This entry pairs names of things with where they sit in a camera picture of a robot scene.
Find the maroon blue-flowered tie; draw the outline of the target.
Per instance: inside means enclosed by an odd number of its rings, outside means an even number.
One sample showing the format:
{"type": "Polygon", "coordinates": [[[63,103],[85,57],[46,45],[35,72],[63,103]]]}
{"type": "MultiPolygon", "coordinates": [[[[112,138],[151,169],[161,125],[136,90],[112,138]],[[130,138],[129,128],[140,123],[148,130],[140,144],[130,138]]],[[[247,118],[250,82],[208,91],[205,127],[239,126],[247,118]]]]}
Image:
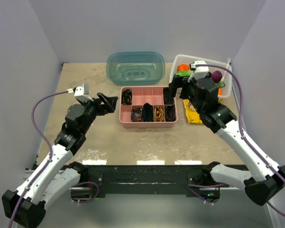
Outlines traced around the maroon blue-flowered tie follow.
{"type": "Polygon", "coordinates": [[[175,119],[176,119],[176,117],[175,117],[175,106],[174,105],[165,106],[165,121],[174,122],[175,119]]]}

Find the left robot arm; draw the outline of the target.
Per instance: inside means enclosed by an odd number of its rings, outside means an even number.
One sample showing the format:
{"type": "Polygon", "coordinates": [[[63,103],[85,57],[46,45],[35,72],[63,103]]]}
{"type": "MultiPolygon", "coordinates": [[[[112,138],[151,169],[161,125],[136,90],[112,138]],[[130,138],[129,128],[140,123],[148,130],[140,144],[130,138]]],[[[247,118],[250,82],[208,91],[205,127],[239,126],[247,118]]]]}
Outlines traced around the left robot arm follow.
{"type": "Polygon", "coordinates": [[[16,190],[7,190],[3,194],[2,203],[9,227],[16,222],[25,228],[36,228],[50,204],[71,187],[92,188],[94,196],[87,202],[99,194],[99,186],[89,181],[87,168],[78,162],[70,165],[62,177],[55,177],[83,145],[96,117],[115,112],[118,97],[107,97],[103,93],[97,96],[97,99],[76,96],[78,103],[69,107],[54,144],[48,145],[48,156],[16,190]]]}

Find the green toy lettuce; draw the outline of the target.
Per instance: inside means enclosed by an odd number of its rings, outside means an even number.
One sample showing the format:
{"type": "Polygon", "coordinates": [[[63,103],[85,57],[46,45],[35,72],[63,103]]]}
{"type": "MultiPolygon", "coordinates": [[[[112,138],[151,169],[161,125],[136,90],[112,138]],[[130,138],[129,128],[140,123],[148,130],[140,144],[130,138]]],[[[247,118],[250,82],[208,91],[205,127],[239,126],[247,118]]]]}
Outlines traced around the green toy lettuce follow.
{"type": "Polygon", "coordinates": [[[176,75],[179,75],[181,77],[190,77],[192,74],[193,71],[191,70],[181,70],[176,72],[176,75]]]}

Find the dark dotted rolled tie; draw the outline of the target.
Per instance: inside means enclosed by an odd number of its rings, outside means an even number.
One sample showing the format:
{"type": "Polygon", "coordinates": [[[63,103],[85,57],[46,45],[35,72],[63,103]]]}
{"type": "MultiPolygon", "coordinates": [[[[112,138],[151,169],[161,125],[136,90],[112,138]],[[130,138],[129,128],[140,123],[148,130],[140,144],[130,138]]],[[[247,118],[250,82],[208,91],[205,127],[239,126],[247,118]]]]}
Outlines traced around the dark dotted rolled tie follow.
{"type": "Polygon", "coordinates": [[[173,105],[174,98],[170,97],[170,92],[168,87],[163,88],[163,100],[165,105],[173,105]]]}

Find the orange toy pumpkin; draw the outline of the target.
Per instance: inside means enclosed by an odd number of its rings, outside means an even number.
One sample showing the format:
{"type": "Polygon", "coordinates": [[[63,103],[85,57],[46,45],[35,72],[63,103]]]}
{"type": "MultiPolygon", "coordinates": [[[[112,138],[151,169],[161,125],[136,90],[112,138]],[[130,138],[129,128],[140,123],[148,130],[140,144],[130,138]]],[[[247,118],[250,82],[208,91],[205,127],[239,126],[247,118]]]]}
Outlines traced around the orange toy pumpkin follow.
{"type": "Polygon", "coordinates": [[[187,64],[180,64],[177,71],[190,71],[190,66],[187,64]]]}

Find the black gold patterned rolled tie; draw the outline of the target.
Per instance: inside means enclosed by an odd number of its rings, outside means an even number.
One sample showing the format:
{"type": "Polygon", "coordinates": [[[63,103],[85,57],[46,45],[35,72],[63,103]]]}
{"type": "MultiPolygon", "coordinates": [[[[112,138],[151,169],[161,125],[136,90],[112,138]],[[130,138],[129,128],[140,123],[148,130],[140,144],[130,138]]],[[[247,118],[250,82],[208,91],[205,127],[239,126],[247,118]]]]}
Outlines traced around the black gold patterned rolled tie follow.
{"type": "Polygon", "coordinates": [[[132,104],[132,91],[130,89],[126,89],[122,92],[121,103],[123,105],[132,104]]]}

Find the yellow chips bag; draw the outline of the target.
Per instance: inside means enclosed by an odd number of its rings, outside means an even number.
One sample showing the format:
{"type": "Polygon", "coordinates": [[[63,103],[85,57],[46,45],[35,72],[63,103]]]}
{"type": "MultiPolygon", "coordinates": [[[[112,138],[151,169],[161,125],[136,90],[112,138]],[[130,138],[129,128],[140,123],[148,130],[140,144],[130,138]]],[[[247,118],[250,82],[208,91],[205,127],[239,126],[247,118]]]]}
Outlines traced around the yellow chips bag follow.
{"type": "Polygon", "coordinates": [[[203,124],[200,115],[188,99],[183,100],[185,115],[189,124],[203,124]]]}

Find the navy orange floral rolled tie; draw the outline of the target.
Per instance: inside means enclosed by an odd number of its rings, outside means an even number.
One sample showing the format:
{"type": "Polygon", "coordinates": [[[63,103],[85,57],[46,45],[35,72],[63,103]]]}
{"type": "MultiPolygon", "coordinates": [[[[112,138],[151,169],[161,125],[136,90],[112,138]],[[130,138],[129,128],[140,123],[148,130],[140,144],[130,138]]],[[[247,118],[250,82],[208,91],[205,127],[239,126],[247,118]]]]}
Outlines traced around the navy orange floral rolled tie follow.
{"type": "Polygon", "coordinates": [[[142,122],[143,121],[143,109],[137,108],[131,110],[131,122],[142,122]]]}

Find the pink divided organizer box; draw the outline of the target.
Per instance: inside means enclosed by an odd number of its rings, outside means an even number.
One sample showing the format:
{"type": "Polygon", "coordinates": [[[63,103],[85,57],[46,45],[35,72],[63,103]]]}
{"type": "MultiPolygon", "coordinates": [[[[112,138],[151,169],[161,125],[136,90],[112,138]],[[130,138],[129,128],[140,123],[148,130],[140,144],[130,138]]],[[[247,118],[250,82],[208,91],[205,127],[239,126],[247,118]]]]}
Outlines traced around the pink divided organizer box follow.
{"type": "Polygon", "coordinates": [[[126,86],[121,89],[120,92],[120,111],[119,121],[124,128],[171,128],[175,125],[178,120],[176,101],[174,100],[175,106],[175,121],[174,122],[131,122],[131,110],[142,108],[145,103],[149,103],[153,106],[160,106],[165,112],[165,105],[163,100],[163,88],[166,86],[126,86]],[[132,91],[132,104],[123,105],[121,103],[122,92],[126,89],[132,91]]]}

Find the yellow patterned rolled tie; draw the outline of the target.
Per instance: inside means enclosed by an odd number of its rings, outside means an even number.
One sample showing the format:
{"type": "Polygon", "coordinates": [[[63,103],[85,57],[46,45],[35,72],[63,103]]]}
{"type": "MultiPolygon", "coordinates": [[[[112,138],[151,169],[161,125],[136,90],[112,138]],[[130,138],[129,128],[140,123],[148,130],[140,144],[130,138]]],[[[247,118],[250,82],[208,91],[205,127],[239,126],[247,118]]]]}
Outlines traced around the yellow patterned rolled tie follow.
{"type": "Polygon", "coordinates": [[[163,122],[165,120],[164,110],[160,106],[156,106],[153,112],[155,122],[163,122]]]}

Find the purple toy cabbage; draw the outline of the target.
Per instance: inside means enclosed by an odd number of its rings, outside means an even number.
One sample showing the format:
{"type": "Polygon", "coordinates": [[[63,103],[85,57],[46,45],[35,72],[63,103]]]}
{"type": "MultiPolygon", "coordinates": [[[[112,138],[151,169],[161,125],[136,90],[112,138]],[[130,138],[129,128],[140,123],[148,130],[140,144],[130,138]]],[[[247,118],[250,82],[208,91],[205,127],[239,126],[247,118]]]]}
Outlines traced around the purple toy cabbage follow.
{"type": "Polygon", "coordinates": [[[211,79],[214,81],[214,83],[219,83],[223,78],[223,75],[220,71],[216,70],[212,73],[211,79]]]}

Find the dark green rolled tie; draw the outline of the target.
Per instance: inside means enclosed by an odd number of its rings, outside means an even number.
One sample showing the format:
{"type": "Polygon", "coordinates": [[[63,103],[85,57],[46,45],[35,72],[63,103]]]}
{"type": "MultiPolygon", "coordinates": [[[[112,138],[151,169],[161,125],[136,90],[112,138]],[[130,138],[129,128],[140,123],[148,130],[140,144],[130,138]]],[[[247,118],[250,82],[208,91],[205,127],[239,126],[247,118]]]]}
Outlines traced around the dark green rolled tie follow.
{"type": "Polygon", "coordinates": [[[142,117],[144,122],[153,122],[153,106],[149,103],[145,103],[142,109],[142,117]]]}

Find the toy green onion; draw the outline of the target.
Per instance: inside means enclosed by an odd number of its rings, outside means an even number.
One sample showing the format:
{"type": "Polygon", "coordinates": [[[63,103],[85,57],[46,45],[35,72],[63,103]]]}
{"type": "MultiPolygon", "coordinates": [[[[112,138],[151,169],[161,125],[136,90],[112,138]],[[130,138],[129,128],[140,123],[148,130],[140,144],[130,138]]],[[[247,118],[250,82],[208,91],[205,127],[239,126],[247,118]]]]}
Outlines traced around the toy green onion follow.
{"type": "MultiPolygon", "coordinates": [[[[229,69],[229,66],[231,65],[231,58],[229,57],[227,59],[227,64],[226,64],[226,68],[229,69]]],[[[225,76],[227,74],[227,71],[224,72],[224,74],[222,75],[222,78],[220,80],[219,83],[217,83],[218,88],[223,88],[225,87],[225,76]]]]}

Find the teal translucent plastic lid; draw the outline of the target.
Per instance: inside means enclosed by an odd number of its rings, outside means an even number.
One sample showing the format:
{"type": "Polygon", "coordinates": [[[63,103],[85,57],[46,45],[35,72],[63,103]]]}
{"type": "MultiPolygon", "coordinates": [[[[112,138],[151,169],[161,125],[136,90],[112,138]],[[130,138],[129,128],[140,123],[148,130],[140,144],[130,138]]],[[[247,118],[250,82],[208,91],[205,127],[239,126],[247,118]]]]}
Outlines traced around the teal translucent plastic lid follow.
{"type": "Polygon", "coordinates": [[[165,76],[165,62],[157,52],[118,52],[108,58],[106,75],[118,86],[154,85],[165,76]]]}

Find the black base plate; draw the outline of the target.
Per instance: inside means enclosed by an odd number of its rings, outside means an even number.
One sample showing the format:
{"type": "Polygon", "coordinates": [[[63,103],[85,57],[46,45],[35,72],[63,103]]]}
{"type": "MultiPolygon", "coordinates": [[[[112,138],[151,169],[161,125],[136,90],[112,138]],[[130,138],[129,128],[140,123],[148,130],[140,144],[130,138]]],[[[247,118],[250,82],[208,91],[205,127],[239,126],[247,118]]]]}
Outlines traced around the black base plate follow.
{"type": "Polygon", "coordinates": [[[105,198],[108,194],[187,195],[189,185],[215,187],[205,165],[68,165],[80,174],[83,191],[73,190],[74,199],[105,198]]]}

